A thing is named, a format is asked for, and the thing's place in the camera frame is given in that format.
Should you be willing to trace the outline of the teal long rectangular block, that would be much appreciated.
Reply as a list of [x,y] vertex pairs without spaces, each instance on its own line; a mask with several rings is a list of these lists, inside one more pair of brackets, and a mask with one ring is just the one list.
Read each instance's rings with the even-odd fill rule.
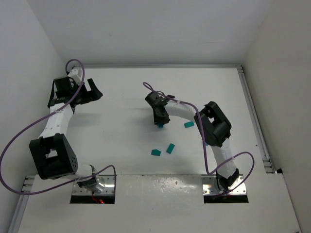
[[184,127],[185,128],[189,128],[189,127],[193,127],[193,126],[194,126],[194,122],[193,121],[189,121],[189,122],[184,123]]

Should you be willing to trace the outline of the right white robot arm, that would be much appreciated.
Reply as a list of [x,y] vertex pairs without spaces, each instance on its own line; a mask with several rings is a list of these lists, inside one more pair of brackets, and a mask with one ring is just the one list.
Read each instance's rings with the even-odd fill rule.
[[174,96],[164,96],[157,92],[149,93],[146,102],[151,106],[155,125],[165,125],[170,122],[169,116],[180,117],[195,122],[203,143],[211,146],[217,163],[215,171],[218,184],[228,190],[238,179],[240,173],[233,161],[229,137],[231,123],[220,107],[213,101],[206,104],[202,110],[191,103],[178,101]]

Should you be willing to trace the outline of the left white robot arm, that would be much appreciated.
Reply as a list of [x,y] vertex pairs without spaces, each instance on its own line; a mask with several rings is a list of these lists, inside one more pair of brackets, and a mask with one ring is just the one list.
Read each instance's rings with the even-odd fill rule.
[[41,179],[76,179],[80,188],[93,190],[99,182],[94,166],[78,163],[66,138],[75,107],[102,97],[94,81],[88,79],[87,82],[90,90],[79,86],[79,78],[63,77],[53,80],[48,102],[52,116],[48,118],[39,138],[30,142],[29,148]]

